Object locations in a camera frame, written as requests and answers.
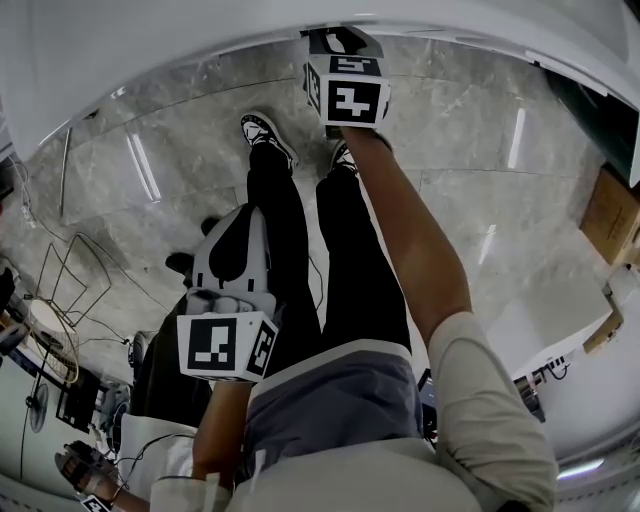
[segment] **white sneaker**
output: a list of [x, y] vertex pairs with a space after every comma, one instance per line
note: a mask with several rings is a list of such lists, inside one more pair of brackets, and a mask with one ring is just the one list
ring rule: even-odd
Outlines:
[[298, 165], [298, 155], [289, 146], [280, 134], [276, 125], [266, 115], [261, 112], [248, 112], [240, 119], [242, 125], [242, 133], [244, 138], [253, 147], [256, 144], [268, 143], [282, 151], [287, 157], [289, 171], [293, 173], [293, 169]]
[[358, 174], [358, 167], [353, 160], [351, 151], [349, 151], [347, 143], [343, 140], [338, 142], [336, 144], [336, 147], [333, 149], [333, 155], [331, 157], [331, 167], [329, 168], [329, 172], [333, 171], [337, 167], [346, 167], [354, 174]]

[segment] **shirt sleeve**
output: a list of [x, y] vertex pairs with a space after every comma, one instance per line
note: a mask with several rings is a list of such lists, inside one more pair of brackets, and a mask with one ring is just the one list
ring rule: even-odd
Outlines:
[[445, 320], [431, 338], [429, 359], [439, 463], [467, 484], [484, 510], [508, 500], [531, 511], [552, 510], [553, 452], [475, 317], [458, 313]]
[[218, 485], [218, 475], [207, 481], [189, 477], [166, 477], [151, 487], [150, 512], [222, 512], [231, 493]]

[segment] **white cube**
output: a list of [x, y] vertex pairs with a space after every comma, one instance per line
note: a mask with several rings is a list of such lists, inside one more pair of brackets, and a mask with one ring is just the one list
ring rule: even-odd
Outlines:
[[207, 380], [259, 382], [277, 334], [262, 311], [178, 316], [180, 372]]
[[325, 125], [378, 128], [391, 96], [386, 61], [360, 55], [310, 54], [307, 96]]

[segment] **marble floor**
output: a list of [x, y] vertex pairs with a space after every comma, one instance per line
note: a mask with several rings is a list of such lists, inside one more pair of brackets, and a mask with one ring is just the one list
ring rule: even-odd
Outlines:
[[[533, 283], [576, 274], [604, 282], [609, 268], [577, 228], [603, 158], [550, 93], [542, 72], [446, 42], [380, 40], [392, 74], [382, 131], [458, 250], [483, 326]], [[158, 329], [183, 293], [181, 276], [166, 269], [164, 259], [198, 245], [205, 217], [224, 215], [246, 199], [249, 153], [239, 119], [248, 109], [271, 115], [301, 157], [294, 180], [305, 205], [310, 254], [326, 288], [329, 261], [314, 191], [331, 146], [302, 90], [305, 44], [205, 57], [114, 93], [95, 118], [74, 127], [62, 218], [63, 136], [26, 162], [36, 217], [62, 239], [88, 234], [112, 257], [97, 250], [113, 288], [89, 316], [122, 336]], [[514, 142], [516, 124], [522, 133]], [[63, 252], [67, 244], [41, 225], [30, 227], [20, 194], [4, 207], [0, 252], [34, 288], [48, 245]], [[86, 305], [106, 279], [82, 246], [72, 251], [70, 265], [89, 284], [80, 306]], [[48, 264], [43, 295], [52, 289], [55, 267], [55, 261]], [[319, 301], [313, 269], [310, 283]], [[61, 302], [77, 293], [66, 274], [59, 293]], [[322, 304], [321, 320], [324, 312]], [[413, 332], [421, 372], [426, 356]], [[83, 341], [114, 337], [88, 319], [78, 333]], [[130, 379], [126, 348], [115, 341], [88, 341], [81, 356], [106, 376]]]

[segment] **sleeve cuff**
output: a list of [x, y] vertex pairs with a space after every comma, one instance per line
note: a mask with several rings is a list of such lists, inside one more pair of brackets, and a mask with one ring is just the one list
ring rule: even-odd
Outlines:
[[151, 512], [201, 512], [224, 510], [231, 493], [218, 485], [217, 475], [207, 481], [189, 477], [166, 477], [151, 487]]
[[440, 361], [449, 345], [457, 339], [473, 340], [476, 343], [489, 348], [489, 343], [484, 332], [478, 325], [478, 321], [473, 313], [462, 312], [451, 315], [434, 331], [429, 342], [429, 361], [431, 362], [432, 374], [437, 374]]

